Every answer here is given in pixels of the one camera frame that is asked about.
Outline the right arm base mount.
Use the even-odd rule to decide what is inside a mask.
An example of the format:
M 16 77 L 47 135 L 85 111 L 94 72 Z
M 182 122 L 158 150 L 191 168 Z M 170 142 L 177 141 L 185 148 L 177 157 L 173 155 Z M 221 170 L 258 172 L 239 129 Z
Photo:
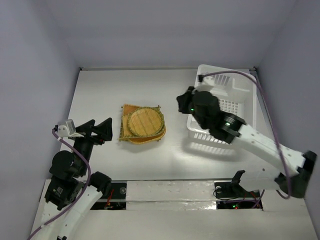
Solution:
M 246 197 L 259 198 L 261 196 L 259 191 L 246 191 L 240 186 L 241 177 L 245 172 L 245 170 L 238 170 L 229 181 L 215 181 L 213 195 L 223 201 L 244 199 Z

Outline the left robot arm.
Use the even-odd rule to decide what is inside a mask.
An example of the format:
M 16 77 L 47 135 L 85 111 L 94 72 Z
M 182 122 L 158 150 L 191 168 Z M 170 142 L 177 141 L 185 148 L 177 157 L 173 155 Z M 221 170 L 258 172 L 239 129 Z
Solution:
M 112 122 L 109 117 L 100 124 L 92 119 L 75 126 L 67 119 L 54 126 L 52 135 L 69 149 L 52 159 L 40 224 L 30 240 L 73 239 L 92 206 L 110 194 L 112 179 L 99 171 L 93 173 L 89 161 L 94 146 L 112 140 Z

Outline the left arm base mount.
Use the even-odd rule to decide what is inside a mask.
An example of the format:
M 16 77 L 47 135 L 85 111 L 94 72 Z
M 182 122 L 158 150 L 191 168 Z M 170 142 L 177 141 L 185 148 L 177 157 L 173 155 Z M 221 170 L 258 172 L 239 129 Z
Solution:
M 103 195 L 91 207 L 91 210 L 125 210 L 127 201 L 127 182 L 116 181 L 111 184 L 108 195 Z

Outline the round yellow green-rimmed plate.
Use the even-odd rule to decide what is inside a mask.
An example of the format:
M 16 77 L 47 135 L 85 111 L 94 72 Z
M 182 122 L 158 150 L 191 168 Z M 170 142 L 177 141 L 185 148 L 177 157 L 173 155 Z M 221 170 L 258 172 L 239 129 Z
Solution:
M 126 126 L 136 137 L 157 135 L 165 125 L 159 107 L 143 106 L 128 115 Z

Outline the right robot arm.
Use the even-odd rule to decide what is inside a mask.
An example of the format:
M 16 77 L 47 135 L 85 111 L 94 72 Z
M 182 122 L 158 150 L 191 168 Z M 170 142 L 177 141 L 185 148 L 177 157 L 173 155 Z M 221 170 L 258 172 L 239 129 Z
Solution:
M 256 131 L 243 118 L 221 110 L 222 101 L 209 91 L 198 91 L 190 86 L 176 100 L 178 111 L 192 115 L 215 139 L 246 150 L 278 170 L 277 174 L 261 171 L 252 177 L 246 170 L 237 171 L 230 183 L 235 196 L 250 190 L 272 189 L 297 199 L 305 197 L 317 161 L 315 152 L 290 149 Z

